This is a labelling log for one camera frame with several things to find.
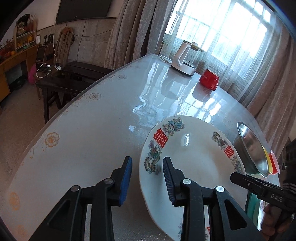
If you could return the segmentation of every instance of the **red mug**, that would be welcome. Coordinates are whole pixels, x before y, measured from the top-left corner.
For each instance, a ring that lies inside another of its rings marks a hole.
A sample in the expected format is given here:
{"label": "red mug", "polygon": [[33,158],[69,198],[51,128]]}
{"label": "red mug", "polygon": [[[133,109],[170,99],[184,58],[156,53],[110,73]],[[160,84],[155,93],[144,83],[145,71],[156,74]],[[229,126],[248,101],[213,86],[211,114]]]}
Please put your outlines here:
{"label": "red mug", "polygon": [[219,83],[219,76],[214,74],[209,69],[206,69],[205,72],[200,77],[200,83],[210,89],[210,90],[216,90],[218,83]]}

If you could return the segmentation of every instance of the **human hand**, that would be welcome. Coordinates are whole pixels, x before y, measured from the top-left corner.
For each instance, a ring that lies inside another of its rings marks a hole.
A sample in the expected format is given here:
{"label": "human hand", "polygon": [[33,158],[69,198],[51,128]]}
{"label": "human hand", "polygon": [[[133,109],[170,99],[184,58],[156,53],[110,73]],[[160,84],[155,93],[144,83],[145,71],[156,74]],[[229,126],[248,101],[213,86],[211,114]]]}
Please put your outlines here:
{"label": "human hand", "polygon": [[[268,239],[270,238],[270,236],[274,235],[275,233],[275,228],[272,227],[272,225],[275,222],[274,217],[272,216],[271,212],[270,212],[270,204],[268,204],[265,208],[264,208],[264,218],[261,224],[261,233],[264,236],[264,238],[266,239],[266,241],[268,241]],[[288,218],[286,221],[284,221],[277,229],[278,233],[283,233],[285,232],[288,227],[290,226],[291,222],[293,221],[293,218]]]}

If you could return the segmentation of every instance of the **wooden cabinet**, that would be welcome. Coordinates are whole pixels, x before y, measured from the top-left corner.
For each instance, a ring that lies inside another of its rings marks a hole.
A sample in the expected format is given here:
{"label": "wooden cabinet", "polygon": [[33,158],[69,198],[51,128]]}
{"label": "wooden cabinet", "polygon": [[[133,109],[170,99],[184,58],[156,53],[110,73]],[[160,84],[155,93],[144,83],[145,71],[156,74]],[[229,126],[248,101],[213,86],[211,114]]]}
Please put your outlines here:
{"label": "wooden cabinet", "polygon": [[3,64],[4,71],[10,70],[12,67],[16,66],[17,64],[20,64],[21,62],[25,61],[27,58],[27,52],[24,51],[22,53],[17,53],[15,56],[12,56],[9,58],[9,61],[5,62]]}
{"label": "wooden cabinet", "polygon": [[38,45],[30,48],[27,50],[27,72],[29,74],[32,66],[36,63],[36,56],[37,56]]}
{"label": "wooden cabinet", "polygon": [[6,82],[5,72],[17,64],[21,64],[22,73],[28,75],[31,67],[36,61],[36,55],[39,45],[34,45],[26,50],[16,53],[0,64],[0,102],[10,93]]}
{"label": "wooden cabinet", "polygon": [[0,75],[0,102],[7,95],[9,95],[9,93],[10,93],[10,90],[9,90],[7,82],[6,82],[5,74],[3,73],[2,75]]}

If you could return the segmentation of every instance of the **floor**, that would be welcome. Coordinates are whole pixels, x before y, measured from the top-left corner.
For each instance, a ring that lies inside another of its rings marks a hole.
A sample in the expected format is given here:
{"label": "floor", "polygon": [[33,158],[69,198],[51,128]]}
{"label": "floor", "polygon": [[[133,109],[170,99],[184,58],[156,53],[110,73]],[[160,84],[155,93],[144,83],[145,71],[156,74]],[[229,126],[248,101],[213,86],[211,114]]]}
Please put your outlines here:
{"label": "floor", "polygon": [[[39,100],[35,85],[28,82],[2,102],[0,115],[0,207],[12,173],[21,164],[20,157],[31,140],[44,126],[43,99]],[[52,117],[58,112],[53,103]]]}

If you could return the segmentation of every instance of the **white ceramic plate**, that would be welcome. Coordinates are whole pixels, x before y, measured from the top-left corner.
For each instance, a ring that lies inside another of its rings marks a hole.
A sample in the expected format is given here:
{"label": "white ceramic plate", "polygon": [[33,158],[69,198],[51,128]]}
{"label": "white ceramic plate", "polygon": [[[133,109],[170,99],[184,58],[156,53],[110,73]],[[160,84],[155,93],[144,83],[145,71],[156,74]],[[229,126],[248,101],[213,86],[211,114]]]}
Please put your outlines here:
{"label": "white ceramic plate", "polygon": [[[183,207],[169,200],[163,176],[163,158],[169,156],[175,168],[200,186],[222,185],[244,209],[247,190],[230,182],[231,173],[245,174],[233,145],[212,125],[190,116],[173,116],[149,133],[140,159],[140,187],[147,209],[156,225],[170,238],[181,237]],[[206,217],[208,234],[208,217]]]}

